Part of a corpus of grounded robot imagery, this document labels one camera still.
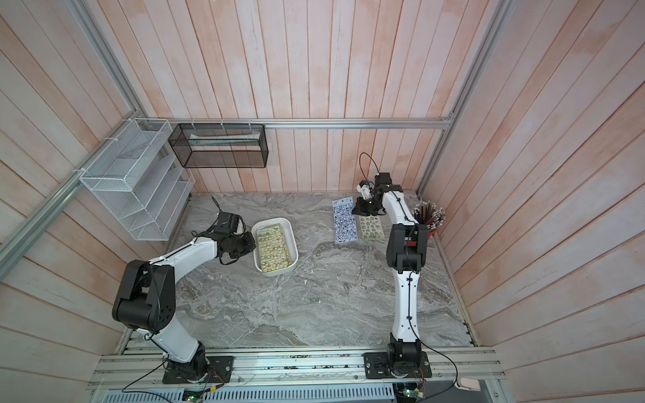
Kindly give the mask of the white plastic storage box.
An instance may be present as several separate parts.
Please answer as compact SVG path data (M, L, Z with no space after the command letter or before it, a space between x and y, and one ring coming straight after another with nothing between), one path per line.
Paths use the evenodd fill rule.
M256 243L253 257L258 272L272 277L295 270L299 253L288 219L271 218L260 221L253 226L251 233Z

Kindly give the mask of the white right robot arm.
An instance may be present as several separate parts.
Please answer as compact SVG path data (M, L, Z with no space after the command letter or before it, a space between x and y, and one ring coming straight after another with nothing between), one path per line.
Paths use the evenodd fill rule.
M383 172L374 181L361 181L357 189L360 196L352 210L354 215L377 217L384 213L391 220L386 263L395 280L396 307L387 360L391 371L407 373L423 363L417 302L418 283L426 264L428 226L414 218L401 186L392 182L390 174Z

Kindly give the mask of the blue penguin sticker sheet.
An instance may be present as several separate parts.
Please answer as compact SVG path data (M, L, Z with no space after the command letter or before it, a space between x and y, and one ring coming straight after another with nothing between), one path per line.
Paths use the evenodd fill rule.
M349 243L358 239L358 229L352 213L352 196L333 201L335 243Z

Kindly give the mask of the green frog sticker sheet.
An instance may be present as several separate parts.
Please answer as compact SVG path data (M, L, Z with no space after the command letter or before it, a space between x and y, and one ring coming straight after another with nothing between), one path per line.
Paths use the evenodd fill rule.
M358 219L362 239L366 241L382 241L385 239L385 233L379 217L359 216Z

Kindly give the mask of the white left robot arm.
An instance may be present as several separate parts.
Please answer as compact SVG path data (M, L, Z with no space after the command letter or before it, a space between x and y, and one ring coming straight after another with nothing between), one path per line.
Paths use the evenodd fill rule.
M200 342L176 319L176 283L209 261L232 265L254 249L255 240L243 218L221 212L214 223L194 233L180 248L153 260L127 263L113 319L148 336L171 362L198 361Z

